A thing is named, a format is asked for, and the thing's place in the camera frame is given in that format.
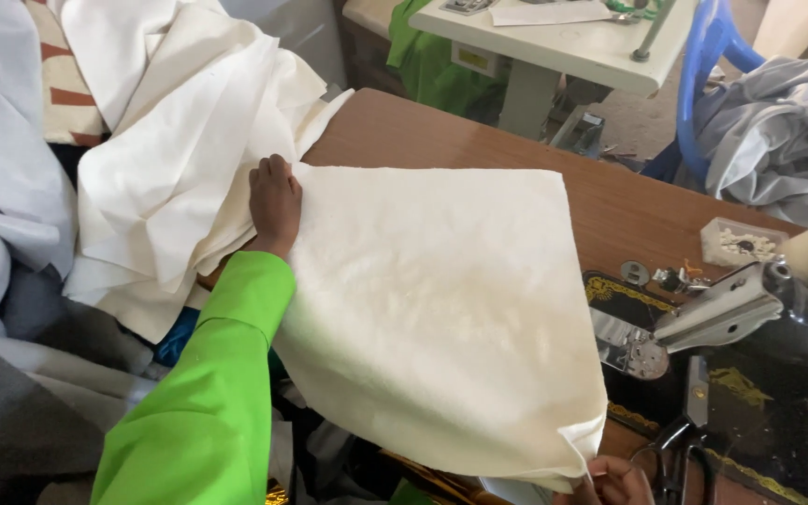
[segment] blue fabric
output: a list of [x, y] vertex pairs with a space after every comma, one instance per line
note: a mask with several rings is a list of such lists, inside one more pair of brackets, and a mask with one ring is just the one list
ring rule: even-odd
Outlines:
[[195, 331], [195, 323], [198, 320], [200, 310], [184, 306], [177, 316], [167, 335], [158, 342], [154, 348], [154, 362], [165, 367], [174, 367], [180, 360], [182, 350], [186, 348], [189, 337]]
[[[683, 161], [700, 186], [705, 186], [709, 161], [698, 149], [692, 113], [697, 100], [703, 96], [709, 73], [723, 55], [744, 73], [751, 72], [766, 61], [738, 33], [728, 2], [729, 0], [700, 0], [694, 13], [679, 81], [675, 130], [681, 156], [676, 158], [673, 152], [662, 157], [657, 156], [657, 163], [645, 167], [641, 171], [642, 175], [672, 182], [678, 165]], [[666, 148], [670, 149], [674, 149], [674, 145], [670, 144]], [[667, 160], [674, 166], [664, 165]]]

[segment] green shirt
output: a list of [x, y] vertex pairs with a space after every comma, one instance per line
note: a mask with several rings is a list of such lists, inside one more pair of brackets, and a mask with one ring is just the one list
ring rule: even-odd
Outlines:
[[294, 291], [283, 260], [233, 255], [179, 363], [105, 436], [93, 505], [263, 503], [267, 350]]

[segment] black sewing machine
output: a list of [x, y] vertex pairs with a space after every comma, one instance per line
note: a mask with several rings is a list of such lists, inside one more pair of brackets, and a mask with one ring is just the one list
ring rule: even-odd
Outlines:
[[[661, 421], [670, 409], [651, 404], [680, 398], [671, 409], [677, 419], [639, 450], [660, 462], [657, 505], [683, 503], [690, 459], [704, 467], [705, 503], [714, 502], [714, 474], [727, 468], [774, 498], [808, 505], [808, 284], [783, 259], [735, 270], [681, 307], [660, 304], [647, 327], [624, 320], [632, 319], [624, 311], [622, 318], [608, 314], [619, 312], [608, 310], [612, 302], [591, 305], [608, 391], [615, 383], [607, 368], [615, 369], [626, 378], [613, 385], [615, 396], [645, 396], [643, 406]], [[711, 380], [721, 396], [710, 394]], [[666, 465], [660, 456], [668, 449], [680, 457]]]

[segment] hand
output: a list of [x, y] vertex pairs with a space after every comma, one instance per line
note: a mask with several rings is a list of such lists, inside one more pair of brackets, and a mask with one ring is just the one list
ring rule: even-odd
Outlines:
[[252, 188], [249, 209], [258, 236], [244, 251], [264, 251], [284, 260], [301, 223], [301, 184], [280, 155], [260, 160], [258, 168], [249, 172], [248, 182]]
[[554, 496], [553, 505], [654, 505], [647, 476], [639, 466], [612, 455], [594, 458], [588, 464], [591, 483], [582, 483], [573, 495]]

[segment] blue chair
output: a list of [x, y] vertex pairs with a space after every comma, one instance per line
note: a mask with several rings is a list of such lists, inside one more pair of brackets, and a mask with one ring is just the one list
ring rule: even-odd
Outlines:
[[729, 0], [700, 0], [681, 68], [675, 140], [647, 164], [642, 175], [672, 182], [683, 160], [700, 187], [704, 187], [709, 161], [698, 149], [692, 114], [703, 96], [709, 73], [723, 55], [744, 73], [766, 61], [738, 33]]

